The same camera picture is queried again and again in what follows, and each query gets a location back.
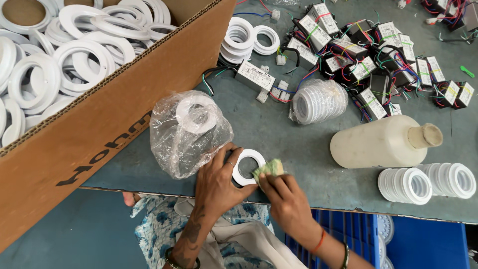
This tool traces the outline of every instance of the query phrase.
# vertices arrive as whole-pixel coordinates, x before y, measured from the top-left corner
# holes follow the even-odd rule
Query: orange thread bracelet
[[[325,238],[326,234],[327,233],[326,233],[325,229],[322,228],[322,238],[320,239],[319,244],[317,244],[317,246],[314,248],[314,250],[312,250],[312,253],[316,252],[319,249],[319,247],[322,245],[322,242],[324,241],[324,238]]]

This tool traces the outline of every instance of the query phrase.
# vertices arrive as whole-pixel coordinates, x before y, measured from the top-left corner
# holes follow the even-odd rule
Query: worn table surface
[[[282,11],[278,22],[268,16],[239,16],[249,20],[253,26],[270,26],[284,41],[287,28],[292,25],[290,16],[284,11],[300,17],[305,11],[305,4],[311,3],[308,0],[302,2],[304,5],[301,7],[269,5],[270,9]],[[415,42],[416,55],[436,56],[447,79],[467,80],[478,89],[478,82],[459,68],[464,65],[472,72],[478,72],[477,45],[438,41],[440,31],[443,32],[443,38],[459,38],[459,33],[451,34],[439,23],[426,25],[424,20],[430,15],[419,4],[415,4],[418,0],[412,1],[403,10],[398,9],[396,3],[392,0],[339,0],[336,4],[327,1],[327,6],[336,14],[339,27],[364,18],[376,22],[375,9],[379,12],[382,23],[393,21],[398,29],[411,36]],[[236,12],[263,14],[265,9],[258,0],[249,0],[238,5]],[[270,74],[277,78],[277,83],[281,79],[286,80],[292,89],[307,73],[300,67],[293,78],[284,75],[295,63],[289,61],[285,66],[277,66],[275,55],[260,56],[253,53],[252,59],[256,66],[268,65]],[[322,78],[320,74],[314,74],[313,77]],[[478,223],[478,195],[467,200],[434,196],[426,205],[389,202],[382,197],[377,187],[378,174],[382,168],[344,169],[335,163],[329,150],[332,135],[361,124],[361,113],[351,102],[347,111],[333,120],[298,125],[288,119],[288,104],[275,102],[271,97],[265,104],[259,103],[256,101],[258,92],[236,81],[230,71],[215,79],[209,78],[209,81],[215,89],[214,100],[234,130],[233,142],[261,152],[266,159],[280,158],[284,169],[295,175],[299,185],[305,190],[311,207]],[[206,88],[200,84],[196,90]],[[392,102],[399,103],[403,114],[414,118],[418,123],[433,123],[442,130],[443,145],[429,149],[423,163],[459,162],[478,175],[478,97],[471,100],[470,107],[461,110],[438,109],[432,104],[431,98],[418,99],[416,96],[412,96],[412,100],[407,102],[403,97],[393,97]],[[251,168],[247,170],[243,162],[240,164],[241,170],[249,172]],[[151,153],[149,130],[146,130],[82,186],[194,196],[195,176],[174,180],[163,172]],[[268,202],[259,191],[251,195],[248,201]]]

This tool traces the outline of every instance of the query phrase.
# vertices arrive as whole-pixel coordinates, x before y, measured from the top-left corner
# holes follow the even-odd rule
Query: plastic bottle
[[[435,125],[420,126],[409,116],[395,115],[336,133],[330,152],[345,168],[410,167],[425,159],[427,148],[442,142]]]

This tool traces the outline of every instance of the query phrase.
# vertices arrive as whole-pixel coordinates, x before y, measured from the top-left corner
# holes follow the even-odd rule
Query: plastic bag
[[[264,0],[266,3],[277,6],[300,6],[302,0]]]
[[[233,137],[216,103],[197,90],[163,98],[152,111],[151,151],[173,179],[195,174]]]
[[[345,112],[348,95],[334,80],[309,79],[292,99],[289,119],[300,124],[321,123]]]

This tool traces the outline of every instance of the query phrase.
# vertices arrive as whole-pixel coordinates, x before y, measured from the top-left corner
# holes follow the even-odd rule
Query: bangle
[[[326,236],[326,231],[324,228],[322,228],[322,238],[320,238],[320,241],[319,241],[319,244],[317,244],[317,246],[314,248],[314,250],[312,250],[312,253],[315,253],[319,247],[322,245],[322,242],[324,241],[324,237]]]
[[[184,267],[181,267],[179,265],[177,265],[174,261],[171,260],[171,253],[173,252],[173,248],[174,247],[170,247],[166,250],[166,253],[165,253],[165,259],[166,259],[166,262],[169,264],[169,266],[171,266],[171,268],[173,269],[186,269]],[[193,269],[199,269],[201,268],[201,262],[199,262],[199,258],[196,257],[196,264],[197,266]]]
[[[350,250],[348,248],[347,243],[344,242],[344,246],[345,246],[345,257],[344,257],[344,263],[342,263],[342,269],[347,269]]]

